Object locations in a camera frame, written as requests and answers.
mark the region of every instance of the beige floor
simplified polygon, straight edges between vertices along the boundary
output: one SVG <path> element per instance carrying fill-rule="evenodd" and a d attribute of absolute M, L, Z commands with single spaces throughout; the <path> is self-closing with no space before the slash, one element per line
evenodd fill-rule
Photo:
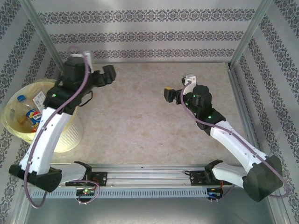
<path fill-rule="evenodd" d="M 164 87 L 181 89 L 181 77 L 193 73 L 198 84 L 209 87 L 214 108 L 243 135 L 225 64 L 114 67 L 115 82 L 93 89 L 93 100 L 78 110 L 85 127 L 82 141 L 69 152 L 54 153 L 52 162 L 207 164 L 221 159 L 238 163 L 225 147 L 196 126 L 181 105 L 169 104 L 163 97 Z"/>

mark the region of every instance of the blue bottle cap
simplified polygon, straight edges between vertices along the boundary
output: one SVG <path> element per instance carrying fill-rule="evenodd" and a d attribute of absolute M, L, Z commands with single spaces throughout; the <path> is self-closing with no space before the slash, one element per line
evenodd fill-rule
<path fill-rule="evenodd" d="M 24 95 L 19 95 L 17 99 L 19 102 L 22 102 L 22 101 L 26 100 L 26 97 Z"/>

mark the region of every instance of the white label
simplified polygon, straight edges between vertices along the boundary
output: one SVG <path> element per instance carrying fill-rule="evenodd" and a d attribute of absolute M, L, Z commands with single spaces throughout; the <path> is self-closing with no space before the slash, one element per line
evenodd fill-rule
<path fill-rule="evenodd" d="M 44 94 L 43 91 L 40 91 L 32 100 L 33 102 L 36 104 L 37 106 L 37 109 L 40 111 L 40 113 L 43 112 L 43 108 L 44 108 L 44 105 L 43 105 L 43 102 L 45 101 L 46 99 L 46 96 Z"/>

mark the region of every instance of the trash bin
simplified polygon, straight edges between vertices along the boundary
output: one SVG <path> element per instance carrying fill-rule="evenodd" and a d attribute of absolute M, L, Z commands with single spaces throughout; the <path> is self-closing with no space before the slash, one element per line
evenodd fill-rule
<path fill-rule="evenodd" d="M 23 87 L 11 97 L 11 99 L 9 100 L 8 104 L 4 108 L 1 115 L 2 124 L 11 134 L 23 139 L 29 144 L 32 142 L 35 133 L 23 132 L 20 128 L 21 125 L 17 124 L 16 122 L 13 122 L 10 119 L 11 109 L 13 108 L 14 104 L 17 102 L 17 97 L 19 95 L 25 95 L 25 96 L 29 95 L 33 89 L 37 90 L 41 87 L 45 91 L 48 91 L 50 88 L 54 86 L 54 83 L 55 80 L 53 79 L 43 79 L 41 81 Z M 77 109 L 72 115 L 71 120 L 68 122 L 68 124 L 65 126 L 64 130 L 62 131 L 54 152 L 63 153 L 63 152 L 70 151 L 81 141 L 84 133 L 84 128 L 79 117 L 76 115 L 76 111 Z"/>

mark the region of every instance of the striped wall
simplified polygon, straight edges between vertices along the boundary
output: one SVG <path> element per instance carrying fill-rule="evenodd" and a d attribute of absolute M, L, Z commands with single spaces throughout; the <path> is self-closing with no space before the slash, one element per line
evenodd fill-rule
<path fill-rule="evenodd" d="M 96 63 L 229 62 L 261 0 L 33 0 L 61 57 Z"/>
<path fill-rule="evenodd" d="M 235 67 L 259 144 L 282 161 L 291 223 L 299 223 L 298 18 L 298 0 L 274 0 Z"/>
<path fill-rule="evenodd" d="M 59 73 L 54 60 L 17 0 L 0 0 L 0 112 L 20 88 Z M 0 123 L 0 224 L 10 221 L 22 181 L 10 176 L 27 143 Z"/>

